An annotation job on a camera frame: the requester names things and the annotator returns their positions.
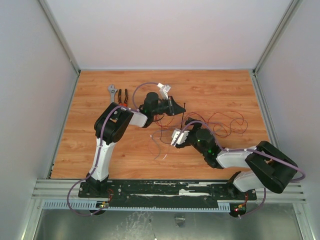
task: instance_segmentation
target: wire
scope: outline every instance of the wire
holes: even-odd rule
[[[279,158],[276,158],[276,157],[271,156],[271,155],[269,155],[269,154],[266,154],[266,153],[264,153],[264,152],[261,152],[261,151],[255,150],[255,149],[250,149],[250,148],[237,148],[237,149],[223,148],[223,147],[221,146],[221,144],[217,141],[217,139],[216,139],[216,137],[215,137],[215,134],[214,134],[214,132],[211,130],[211,128],[210,128],[205,122],[199,121],[199,120],[191,121],[191,122],[189,122],[187,125],[185,125],[184,128],[181,130],[181,132],[180,132],[180,133],[178,134],[178,136],[176,137],[176,139],[175,139],[175,141],[174,141],[174,143],[173,143],[173,146],[176,145],[179,137],[180,137],[181,134],[187,129],[187,127],[189,127],[190,125],[192,125],[192,124],[194,124],[194,123],[200,123],[200,124],[204,125],[204,126],[211,132],[211,134],[213,135],[214,141],[215,141],[216,145],[217,145],[222,151],[224,151],[224,152],[252,152],[252,153],[255,153],[255,154],[259,154],[259,155],[261,155],[261,156],[264,156],[264,157],[266,157],[266,158],[272,159],[272,160],[274,160],[274,161],[276,161],[276,162],[278,162],[278,163],[281,163],[281,164],[283,164],[283,165],[286,165],[287,167],[296,170],[297,172],[301,173],[301,175],[302,175],[301,177],[298,177],[298,178],[296,178],[296,179],[292,179],[292,180],[291,180],[292,183],[301,181],[302,179],[304,179],[304,178],[306,177],[306,173],[305,173],[301,168],[296,167],[296,166],[294,166],[294,165],[292,165],[292,164],[290,164],[290,163],[288,163],[288,162],[285,162],[285,161],[283,161],[283,160],[281,160],[281,159],[279,159]]]
[[[266,190],[266,188],[263,189],[263,192],[264,192],[264,195],[263,195],[263,199],[262,199],[262,202],[260,203],[260,205],[257,208],[255,208],[254,210],[250,211],[250,212],[247,212],[247,213],[245,213],[245,214],[243,214],[241,216],[239,215],[240,219],[243,218],[244,216],[249,215],[249,214],[253,214],[255,211],[258,211],[265,204],[265,201],[266,201],[266,198],[267,198],[267,190]]]
[[[94,174],[94,172],[96,171],[97,166],[98,166],[98,162],[99,162],[100,153],[101,153],[101,148],[102,148],[102,146],[103,146],[103,135],[104,135],[104,130],[105,130],[107,121],[109,120],[109,118],[111,117],[111,115],[112,115],[117,109],[119,109],[119,108],[129,109],[129,108],[127,108],[127,107],[119,106],[119,105],[118,105],[118,106],[114,107],[114,108],[109,112],[109,114],[106,116],[106,118],[105,118],[105,120],[104,120],[104,122],[103,122],[102,128],[101,128],[100,143],[99,143],[98,152],[97,152],[97,154],[96,154],[96,159],[95,159],[95,164],[94,164],[93,170],[92,170],[92,172],[90,172],[90,173],[88,174],[88,176],[86,176],[86,177],[83,178],[83,179],[80,179],[80,180],[77,181],[75,184],[73,184],[72,187],[70,188],[67,196],[66,196],[66,204],[68,205],[69,209],[70,209],[72,212],[74,212],[75,214],[77,214],[78,216],[90,217],[90,216],[92,216],[92,215],[94,215],[94,214],[102,211],[103,209],[106,209],[106,208],[107,208],[107,206],[106,206],[106,207],[102,207],[102,208],[100,208],[100,209],[98,209],[98,210],[96,210],[96,211],[94,211],[94,212],[92,212],[92,213],[90,213],[90,214],[82,214],[82,213],[77,212],[76,210],[74,210],[74,209],[71,207],[71,204],[70,204],[70,202],[69,202],[69,198],[70,198],[71,191],[75,188],[75,186],[78,185],[79,183],[81,183],[81,182],[86,181],[87,179],[89,179],[89,178]]]
[[[157,119],[157,116],[155,116],[155,119],[156,119],[156,120],[155,120],[154,122],[155,122],[155,123],[156,123],[156,122],[159,122],[159,121],[161,121],[161,119],[163,119],[164,117],[165,117],[164,114],[162,115],[162,117],[161,117],[160,119]]]
[[[152,141],[154,141],[154,143],[157,145],[157,147],[158,147],[158,149],[159,149],[158,155],[157,155],[153,160],[157,159],[157,158],[160,156],[160,154],[161,154],[161,147],[160,147],[159,143],[157,143],[157,141],[154,139],[154,135],[155,135],[156,133],[158,133],[158,132],[162,132],[162,130],[155,131],[155,132],[151,135]]]
[[[160,141],[162,143],[164,143],[164,144],[171,145],[171,142],[165,142],[165,141],[162,140],[162,133],[165,132],[165,131],[168,131],[168,130],[163,130],[163,128],[161,127]]]
[[[154,81],[149,81],[149,82],[145,82],[145,83],[142,83],[140,84],[139,86],[136,87],[136,89],[134,90],[133,94],[132,94],[132,103],[133,103],[133,106],[135,107],[135,109],[138,109],[136,103],[135,103],[135,95],[136,95],[136,92],[138,91],[139,88],[141,88],[142,86],[144,85],[148,85],[148,84],[154,84],[154,85],[158,85],[157,82],[154,82]]]
[[[245,193],[245,200],[244,203],[241,203],[240,205],[238,205],[238,208],[242,208],[243,206],[247,205],[248,202],[248,193]]]
[[[111,189],[111,188],[109,188],[108,190],[107,190],[107,192],[109,193],[109,200],[108,200],[108,204],[111,202],[111,200],[112,200],[112,198],[114,197],[114,195],[115,195],[115,192]]]

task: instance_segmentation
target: wood grain surface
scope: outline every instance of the wood grain surface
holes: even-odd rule
[[[108,86],[114,84],[117,89],[127,88],[128,105],[133,107],[132,94],[139,84],[145,82],[170,84],[170,95],[180,105],[185,103],[187,113],[197,112],[205,120],[217,113],[210,122],[224,123],[228,133],[230,129],[226,126],[232,128],[228,137],[217,137],[224,147],[245,148],[268,140],[248,71],[82,71],[51,178],[84,178],[90,170],[96,150],[94,123],[110,104]],[[148,92],[158,93],[157,86],[141,87],[135,96],[137,105],[143,103]],[[181,117],[175,116],[169,125],[178,125]],[[171,119],[166,116],[161,124],[166,125]],[[210,126],[218,135],[226,135],[220,125]],[[209,167],[191,146],[177,149],[161,142],[161,132],[154,134],[158,130],[160,127],[156,123],[148,128],[127,128],[113,151],[109,166],[111,179],[228,179],[236,172],[237,168]],[[171,134],[172,131],[163,132],[161,140],[169,143]]]

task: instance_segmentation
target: wrench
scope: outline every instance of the wrench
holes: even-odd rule
[[[112,104],[115,102],[115,95],[116,95],[116,92],[118,91],[118,89],[115,88],[115,85],[111,84],[108,86],[108,90],[110,93],[110,103]]]

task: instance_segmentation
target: robotic arm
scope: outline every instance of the robotic arm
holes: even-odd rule
[[[193,121],[195,119],[189,118],[185,124],[187,125]],[[203,155],[204,160],[212,168],[241,167],[251,169],[246,172],[236,172],[229,179],[227,188],[233,198],[241,192],[259,188],[267,188],[274,193],[280,194],[297,173],[295,169],[289,166],[270,161],[270,158],[254,152],[254,150],[263,152],[297,167],[294,161],[267,141],[261,141],[257,146],[243,150],[229,150],[227,148],[222,150],[216,144],[212,133],[206,128],[201,128],[201,123],[196,122],[191,125],[193,126],[191,130],[186,130],[182,133],[180,129],[175,129],[172,134],[171,145],[176,148],[193,146]]]
[[[112,152],[116,143],[124,135],[128,125],[147,128],[154,121],[154,116],[156,115],[167,114],[168,116],[174,116],[186,111],[175,102],[172,96],[168,96],[170,86],[159,83],[158,87],[160,87],[160,92],[163,97],[162,99],[159,98],[159,95],[156,92],[149,92],[146,95],[144,103],[139,106],[139,111],[126,107],[120,107],[114,111],[111,117],[107,120],[103,129],[102,146],[100,145],[100,142],[103,124],[106,117],[118,106],[118,104],[115,102],[111,103],[95,122],[96,151],[94,156],[95,160],[90,173],[92,173],[94,169],[95,171],[90,178],[87,179],[87,182],[92,188],[100,191],[104,183],[108,181],[109,163]]]

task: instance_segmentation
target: white wall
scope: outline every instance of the white wall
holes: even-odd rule
[[[281,149],[307,173],[303,190],[320,238],[319,13],[319,0],[302,1],[258,78]]]
[[[81,69],[252,69],[291,0],[47,0]]]
[[[0,239],[14,240],[46,176],[76,74],[36,0],[0,7]]]

